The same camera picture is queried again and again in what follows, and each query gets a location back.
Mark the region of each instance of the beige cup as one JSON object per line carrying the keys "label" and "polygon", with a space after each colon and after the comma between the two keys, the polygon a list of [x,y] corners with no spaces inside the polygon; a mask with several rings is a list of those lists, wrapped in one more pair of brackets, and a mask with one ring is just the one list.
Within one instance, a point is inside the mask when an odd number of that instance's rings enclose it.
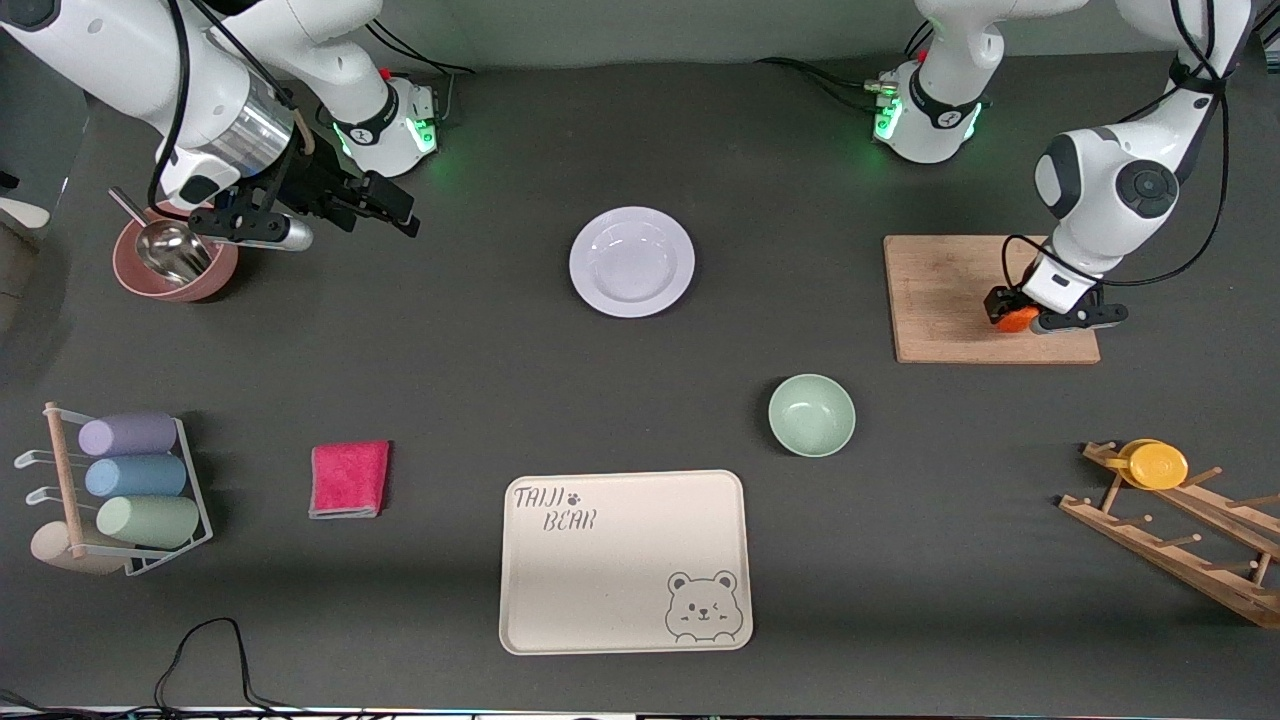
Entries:
{"label": "beige cup", "polygon": [[[82,528],[84,544],[101,544],[106,547],[133,547],[129,543],[109,538],[93,528]],[[84,557],[72,557],[72,541],[67,533],[67,523],[54,520],[36,530],[31,538],[31,555],[41,562],[47,562],[54,568],[88,573],[90,575],[106,575],[114,573],[129,561],[128,557],[113,557],[110,555],[86,555]]]}

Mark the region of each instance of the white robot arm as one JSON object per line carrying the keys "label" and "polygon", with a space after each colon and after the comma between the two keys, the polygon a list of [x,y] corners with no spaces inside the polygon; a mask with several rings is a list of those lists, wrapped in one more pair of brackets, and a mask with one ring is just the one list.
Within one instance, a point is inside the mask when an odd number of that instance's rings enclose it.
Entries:
{"label": "white robot arm", "polygon": [[[1248,32],[1249,0],[1117,0],[1139,31],[1179,46],[1165,97],[1149,114],[1059,135],[1036,165],[1041,200],[1059,219],[1046,250],[1014,288],[988,296],[997,328],[1057,332],[1115,324],[1124,306],[1092,301],[1103,274],[1169,219]],[[1188,35],[1204,55],[1181,37]]]}
{"label": "white robot arm", "polygon": [[884,96],[872,137],[913,163],[941,163],[973,135],[979,99],[1005,58],[996,23],[1046,18],[1083,8],[1089,0],[915,0],[933,26],[923,63],[908,60],[881,73]]}
{"label": "white robot arm", "polygon": [[[360,169],[393,178],[436,149],[435,99],[403,78],[384,82],[361,46],[334,40],[381,10],[383,0],[262,0],[223,24],[260,60],[307,83]],[[223,49],[236,53],[230,42]]]}
{"label": "white robot arm", "polygon": [[[183,19],[186,53],[174,28],[174,3]],[[344,5],[333,0],[264,0],[230,18],[229,24],[243,31],[274,64],[314,83],[325,102],[352,113],[347,117],[367,110],[356,127],[385,109],[397,94],[388,90],[364,51],[326,42],[343,27],[358,27],[380,8],[380,3],[362,0],[355,4],[357,13],[334,10]],[[250,12],[256,14],[246,22],[242,17]],[[246,245],[305,247],[310,229],[297,218],[271,211],[276,199],[297,214],[323,217],[348,232],[357,217],[387,220],[406,234],[417,232],[413,199],[383,173],[374,169],[360,178],[351,176],[323,142],[310,155],[298,150],[301,132],[289,100],[276,96],[234,49],[219,46],[227,38],[211,29],[192,0],[0,0],[0,27],[59,73],[116,110],[147,122],[161,136],[168,136],[174,118],[184,79],[179,68],[186,60],[183,120],[161,187],[180,209],[214,202],[212,210],[192,213],[191,225],[197,232]],[[326,60],[332,69],[321,67]],[[425,154],[417,151],[410,132],[421,119],[410,113],[421,108],[410,102],[402,111],[403,104],[390,105],[394,117],[383,127],[403,119],[401,131],[371,133],[378,137],[369,147],[412,145],[413,151],[398,155],[396,167],[387,168],[397,174],[407,169],[399,167],[406,158],[416,163]],[[376,152],[366,159],[369,165],[379,165]]]}

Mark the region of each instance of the gray table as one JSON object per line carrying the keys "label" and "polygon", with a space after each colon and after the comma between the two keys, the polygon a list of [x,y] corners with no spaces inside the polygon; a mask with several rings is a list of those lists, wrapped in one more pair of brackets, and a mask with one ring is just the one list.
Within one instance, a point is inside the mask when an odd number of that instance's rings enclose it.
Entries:
{"label": "gray table", "polygon": [[[56,571],[27,553],[56,509],[22,506],[52,474],[6,473],[0,685],[142,702],[182,632],[227,614],[259,691],[312,706],[1274,716],[1280,634],[1052,505],[1106,480],[1076,455],[1091,438],[1165,438],[1228,468],[1239,497],[1277,489],[1280,132],[1257,63],[1233,92],[1221,237],[1190,275],[1114,293],[1133,319],[1105,333],[1101,365],[899,365],[892,351],[882,237],[1047,232],[1030,174],[1051,135],[1140,105],[1166,63],[1010,60],[972,146],[936,168],[870,143],[865,117],[781,68],[467,77],[443,152],[403,181],[420,237],[321,228],[305,254],[246,254],[232,292],[196,306],[115,284],[123,218],[105,190],[141,192],[156,137],[96,108],[4,350],[0,456],[46,442],[50,398],[184,414],[218,538],[142,578]],[[1216,137],[1175,222],[1119,274],[1199,243]],[[625,204],[664,209],[698,246],[692,291],[660,316],[602,316],[568,282],[577,229]],[[764,398],[799,372],[858,404],[835,457],[767,436]],[[387,512],[307,520],[310,448],[366,438],[396,441]],[[746,487],[751,642],[507,655],[507,484],[689,468]],[[1155,511],[1158,532],[1187,529]],[[234,664],[227,634],[197,638],[172,701],[237,702]]]}

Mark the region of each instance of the pink bowl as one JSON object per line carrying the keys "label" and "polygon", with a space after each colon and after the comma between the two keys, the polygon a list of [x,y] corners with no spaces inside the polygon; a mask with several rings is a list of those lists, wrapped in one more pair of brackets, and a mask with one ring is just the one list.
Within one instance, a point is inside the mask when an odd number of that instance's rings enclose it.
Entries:
{"label": "pink bowl", "polygon": [[[161,202],[160,206],[165,210],[178,211],[168,202]],[[148,219],[160,217],[150,208],[143,211]],[[223,242],[207,242],[212,263],[198,278],[182,287],[174,287],[164,275],[142,264],[142,258],[138,258],[136,247],[140,232],[142,232],[142,225],[129,220],[129,224],[120,231],[120,237],[115,238],[115,250],[111,252],[111,269],[115,270],[115,279],[120,281],[124,290],[134,295],[166,302],[195,302],[221,290],[236,272],[239,247]]]}

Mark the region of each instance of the purple cup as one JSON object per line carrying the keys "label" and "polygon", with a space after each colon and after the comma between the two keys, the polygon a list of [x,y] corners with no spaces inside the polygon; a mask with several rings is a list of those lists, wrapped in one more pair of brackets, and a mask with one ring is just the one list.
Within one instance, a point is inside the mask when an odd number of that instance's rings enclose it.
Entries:
{"label": "purple cup", "polygon": [[131,413],[109,415],[84,423],[79,445],[86,455],[148,455],[169,452],[178,439],[178,427],[164,413]]}

